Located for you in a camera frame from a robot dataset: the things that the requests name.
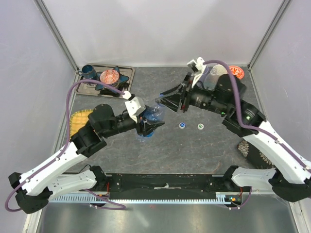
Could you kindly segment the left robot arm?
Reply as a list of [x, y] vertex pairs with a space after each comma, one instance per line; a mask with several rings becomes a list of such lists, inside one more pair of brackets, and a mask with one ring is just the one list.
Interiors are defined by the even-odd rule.
[[85, 172], [64, 178], [60, 175], [104, 148], [105, 139], [111, 136], [136, 130], [138, 135], [150, 137], [156, 128], [164, 125], [163, 118], [164, 106], [161, 104], [146, 106], [135, 120], [127, 110], [115, 116], [110, 105], [96, 106], [88, 115], [85, 126], [57, 153], [26, 173], [14, 172], [9, 176], [19, 209], [32, 214], [58, 196], [84, 189], [105, 189], [109, 179], [100, 166], [91, 166]]

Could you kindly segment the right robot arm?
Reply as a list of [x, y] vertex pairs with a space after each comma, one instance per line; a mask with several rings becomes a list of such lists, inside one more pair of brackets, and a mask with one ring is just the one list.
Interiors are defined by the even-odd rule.
[[186, 112], [198, 107], [223, 117], [222, 124], [251, 144], [272, 162], [273, 168], [246, 169], [231, 166], [223, 178], [223, 187], [271, 190], [280, 198], [296, 202], [311, 196], [311, 163], [295, 152], [273, 129], [265, 115], [241, 99], [246, 86], [232, 75], [221, 75], [213, 89], [202, 89], [186, 77], [178, 86], [156, 99], [169, 109]]

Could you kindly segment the Pocari Sweat bottle cap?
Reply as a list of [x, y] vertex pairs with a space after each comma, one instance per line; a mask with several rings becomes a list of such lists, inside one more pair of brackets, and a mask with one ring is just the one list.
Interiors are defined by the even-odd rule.
[[186, 125], [185, 125], [185, 123], [184, 123], [184, 122], [179, 123], [179, 128], [180, 128], [180, 129], [184, 129], [184, 128], [185, 128], [185, 126], [186, 126]]

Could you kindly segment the green white bottle cap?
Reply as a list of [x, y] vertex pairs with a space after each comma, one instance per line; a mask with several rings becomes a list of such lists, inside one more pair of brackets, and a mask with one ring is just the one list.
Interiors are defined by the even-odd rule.
[[202, 123], [199, 123], [199, 124], [197, 125], [197, 128], [198, 128], [199, 130], [203, 130], [203, 129], [204, 129], [204, 125], [203, 125]]

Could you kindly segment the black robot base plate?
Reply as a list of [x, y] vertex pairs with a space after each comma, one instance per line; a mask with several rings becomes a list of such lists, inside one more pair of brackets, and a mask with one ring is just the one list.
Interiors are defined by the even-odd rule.
[[110, 173], [91, 191], [107, 191], [110, 199], [214, 198], [217, 193], [246, 193], [225, 175]]

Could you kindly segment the blue water bottle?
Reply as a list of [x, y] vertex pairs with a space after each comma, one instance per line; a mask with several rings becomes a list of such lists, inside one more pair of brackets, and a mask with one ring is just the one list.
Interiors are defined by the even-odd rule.
[[[142, 114], [140, 114], [139, 116], [143, 116], [148, 120], [164, 121], [165, 106], [158, 104], [158, 103], [155, 103], [152, 106], [146, 106], [146, 110]], [[137, 138], [138, 138], [139, 142], [145, 142], [145, 141], [149, 140], [151, 137], [140, 137], [137, 134]]]

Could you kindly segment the clear Pocari Sweat bottle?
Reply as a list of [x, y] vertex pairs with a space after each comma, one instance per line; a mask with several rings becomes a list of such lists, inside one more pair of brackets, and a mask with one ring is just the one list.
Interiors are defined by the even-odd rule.
[[226, 68], [222, 65], [215, 65], [207, 74], [203, 82], [203, 88], [205, 90], [213, 91], [216, 87], [219, 77], [224, 74], [227, 74]]

